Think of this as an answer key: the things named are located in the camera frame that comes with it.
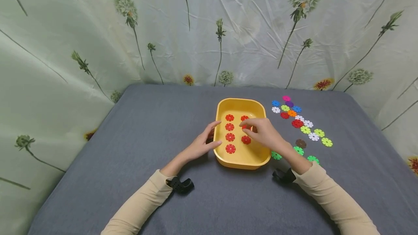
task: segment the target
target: tray rim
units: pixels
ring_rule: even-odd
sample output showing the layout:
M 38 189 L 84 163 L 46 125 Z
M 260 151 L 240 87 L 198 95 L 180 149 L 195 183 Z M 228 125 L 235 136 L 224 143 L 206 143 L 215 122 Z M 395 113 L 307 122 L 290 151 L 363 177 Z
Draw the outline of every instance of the tray rim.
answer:
M 226 100 L 245 100 L 245 101 L 252 101 L 252 102 L 255 102 L 255 103 L 257 103 L 259 106 L 261 106 L 261 108 L 262 108 L 262 111 L 263 111 L 263 114 L 264 114 L 264 118 L 267 118 L 267 115 L 266 115 L 266 109 L 264 108 L 264 106 L 260 103 L 260 102 L 258 102 L 258 101 L 256 101 L 256 100 L 252 100 L 252 99 L 245 99 L 245 98 L 225 98 L 225 99 L 223 99 L 223 100 L 220 100 L 220 102 L 218 103 L 218 106 L 217 106 L 217 109 L 216 109 L 216 118 L 215 119 L 218 119 L 218 115 L 219 115 L 219 106 L 221 105 L 221 103 L 222 102 L 224 102 L 224 101 L 226 101 Z M 216 130 L 215 130 L 215 133 L 214 133 L 214 136 L 213 136 L 213 138 L 214 138 L 214 140 L 216 140 Z M 213 150 L 214 151 L 214 153 L 215 153 L 215 155 L 216 155 L 216 158 L 218 159 L 218 160 L 220 160 L 220 161 L 223 161 L 224 163 L 227 163 L 227 164 L 233 164 L 233 165 L 245 165 L 245 166 L 252 166 L 252 167 L 261 167 L 261 166 L 263 166 L 264 164 L 267 164 L 269 161 L 270 161 L 270 159 L 271 159 L 271 153 L 269 153 L 269 157 L 267 157 L 267 159 L 265 160 L 265 161 L 263 161 L 262 163 L 259 163 L 259 164 L 249 164 L 249 163 L 236 163 L 236 162 L 232 162 L 232 161 L 226 161 L 225 159 L 223 159 L 217 152 L 216 152 L 216 148 Z

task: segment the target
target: beige sleeve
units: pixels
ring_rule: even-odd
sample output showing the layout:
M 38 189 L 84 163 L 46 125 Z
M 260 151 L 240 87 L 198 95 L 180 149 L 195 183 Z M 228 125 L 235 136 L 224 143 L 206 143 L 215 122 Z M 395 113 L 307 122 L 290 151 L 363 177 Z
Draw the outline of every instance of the beige sleeve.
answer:
M 338 225 L 341 235 L 377 235 L 376 226 L 360 205 L 349 196 L 317 163 L 296 176 L 297 183 L 313 197 Z
M 100 234 L 137 235 L 148 217 L 170 196 L 173 189 L 165 183 L 170 178 L 157 170 L 122 205 Z

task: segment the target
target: left hand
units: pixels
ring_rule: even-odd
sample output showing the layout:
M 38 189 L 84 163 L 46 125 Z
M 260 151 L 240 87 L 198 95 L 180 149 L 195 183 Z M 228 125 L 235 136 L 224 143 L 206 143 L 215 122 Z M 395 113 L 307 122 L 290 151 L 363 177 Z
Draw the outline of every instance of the left hand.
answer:
M 208 124 L 205 130 L 200 135 L 198 135 L 192 144 L 184 149 L 181 154 L 188 161 L 192 161 L 221 145 L 222 141 L 213 141 L 209 143 L 206 141 L 213 138 L 215 127 L 220 123 L 221 121 L 215 121 Z
M 180 152 L 173 160 L 170 161 L 170 163 L 161 169 L 160 172 L 166 177 L 177 175 L 186 163 L 199 158 L 210 150 L 213 150 L 221 145 L 222 141 L 209 142 L 208 140 L 213 138 L 214 129 L 220 123 L 221 121 L 215 121 L 208 124 L 203 133 L 198 135 L 192 144 Z

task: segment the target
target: yellow plastic tray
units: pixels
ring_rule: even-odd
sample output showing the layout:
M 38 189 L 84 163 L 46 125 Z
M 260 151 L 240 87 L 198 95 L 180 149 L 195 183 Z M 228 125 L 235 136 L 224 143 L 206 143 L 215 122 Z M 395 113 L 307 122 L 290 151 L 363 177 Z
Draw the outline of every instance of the yellow plastic tray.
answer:
M 232 121 L 226 120 L 227 115 L 233 115 L 234 119 Z M 265 118 L 266 111 L 261 103 L 249 99 L 226 98 L 219 102 L 216 120 L 220 120 L 222 123 L 215 128 L 214 140 L 222 140 L 222 144 L 214 152 L 219 163 L 225 167 L 255 170 L 270 160 L 271 153 L 268 148 L 254 140 L 251 140 L 250 144 L 244 144 L 241 141 L 242 136 L 246 135 L 239 126 L 242 116 Z M 234 125 L 232 131 L 226 130 L 227 123 Z M 228 133 L 234 134 L 233 141 L 226 139 Z M 228 144 L 235 146 L 234 153 L 226 152 L 225 148 Z

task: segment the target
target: hand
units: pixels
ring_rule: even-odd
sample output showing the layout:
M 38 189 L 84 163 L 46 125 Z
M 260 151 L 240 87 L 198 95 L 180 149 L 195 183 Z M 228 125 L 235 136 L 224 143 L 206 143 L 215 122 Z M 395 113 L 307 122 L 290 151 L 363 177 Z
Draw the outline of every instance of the hand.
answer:
M 177 175 L 186 163 L 199 158 L 221 145 L 222 141 L 209 141 L 209 139 L 213 139 L 214 129 L 220 123 L 221 121 L 215 121 L 208 124 L 205 130 L 196 137 L 192 144 L 179 153 L 163 169 L 161 169 L 160 172 L 166 177 Z
M 192 161 L 221 145 L 222 141 L 207 142 L 208 139 L 213 139 L 215 127 L 220 123 L 221 121 L 215 121 L 208 124 L 205 130 L 196 137 L 192 144 L 181 152 L 182 156 L 188 161 Z
M 249 125 L 253 127 L 253 130 L 243 129 L 242 131 L 256 140 L 270 150 L 283 155 L 286 150 L 292 148 L 288 142 L 276 131 L 270 120 L 267 118 L 251 118 L 244 120 L 239 124 L 240 126 Z
M 240 126 L 250 125 L 253 130 L 243 129 L 242 131 L 252 139 L 268 147 L 273 152 L 283 156 L 292 169 L 298 174 L 304 174 L 311 168 L 312 163 L 300 156 L 289 142 L 276 131 L 270 120 L 267 118 L 251 118 L 244 120 Z

